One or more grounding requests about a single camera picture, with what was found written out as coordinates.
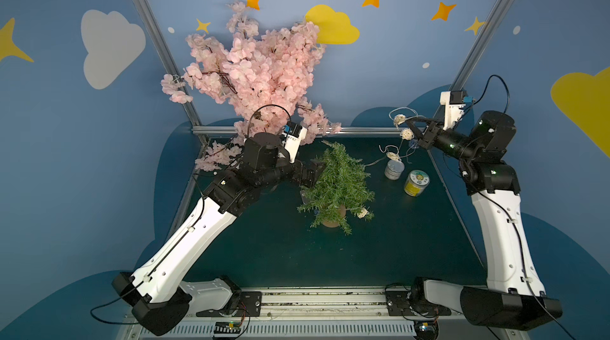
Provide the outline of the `small green christmas tree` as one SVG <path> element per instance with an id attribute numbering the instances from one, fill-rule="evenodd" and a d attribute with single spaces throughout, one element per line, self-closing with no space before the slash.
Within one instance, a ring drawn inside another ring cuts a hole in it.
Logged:
<path id="1" fill-rule="evenodd" d="M 326 140 L 322 143 L 325 151 L 317 159 L 326 168 L 313 187 L 302 187 L 301 196 L 305 201 L 298 206 L 298 211 L 314 215 L 312 227 L 332 223 L 344 235 L 351 235 L 349 213 L 365 221 L 374 217 L 367 206 L 375 199 L 375 192 L 366 184 L 370 174 L 365 171 L 362 160 L 351 157 L 343 144 Z"/>

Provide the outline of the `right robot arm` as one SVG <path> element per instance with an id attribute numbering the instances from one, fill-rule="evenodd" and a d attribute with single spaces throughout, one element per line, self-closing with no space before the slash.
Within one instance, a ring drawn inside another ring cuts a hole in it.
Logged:
<path id="1" fill-rule="evenodd" d="M 476 100 L 462 90 L 447 91 L 440 104 L 442 120 L 417 117 L 407 124 L 422 148 L 434 147 L 458 162 L 481 224 L 487 286 L 418 277 L 409 295 L 411 309 L 436 315 L 449 309 L 475 326 L 505 330 L 529 331 L 557 323 L 562 305 L 546 294 L 536 272 L 521 220 L 518 176 L 503 159 L 516 134 L 514 119 L 506 111 L 484 111 L 464 135 L 456 128 Z"/>

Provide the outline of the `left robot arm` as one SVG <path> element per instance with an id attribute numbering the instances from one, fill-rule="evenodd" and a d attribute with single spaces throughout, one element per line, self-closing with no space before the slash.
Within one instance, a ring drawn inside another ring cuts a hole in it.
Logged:
<path id="1" fill-rule="evenodd" d="M 175 328 L 186 316 L 206 312 L 228 316 L 248 311 L 241 289 L 228 277 L 212 281 L 184 281 L 211 243 L 251 205 L 264 189 L 291 181 L 312 188 L 324 162 L 298 160 L 309 130 L 289 120 L 276 134 L 247 135 L 235 164 L 214 177 L 187 219 L 162 248 L 132 273 L 121 272 L 112 286 L 132 308 L 135 324 L 156 336 Z"/>

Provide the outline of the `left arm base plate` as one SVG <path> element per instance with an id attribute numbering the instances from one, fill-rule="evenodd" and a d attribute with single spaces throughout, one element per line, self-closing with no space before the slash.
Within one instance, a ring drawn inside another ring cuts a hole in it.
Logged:
<path id="1" fill-rule="evenodd" d="M 205 310 L 195 314 L 196 317 L 259 317 L 261 314 L 262 293 L 259 291 L 241 291 L 234 294 L 220 310 Z"/>

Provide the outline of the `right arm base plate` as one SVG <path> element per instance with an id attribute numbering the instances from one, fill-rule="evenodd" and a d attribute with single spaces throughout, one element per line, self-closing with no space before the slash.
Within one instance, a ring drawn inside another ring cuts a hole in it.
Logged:
<path id="1" fill-rule="evenodd" d="M 452 315 L 449 308 L 411 298 L 409 289 L 397 289 L 396 286 L 392 286 L 390 289 L 384 290 L 384 297 L 389 316 L 438 319 L 442 316 Z"/>

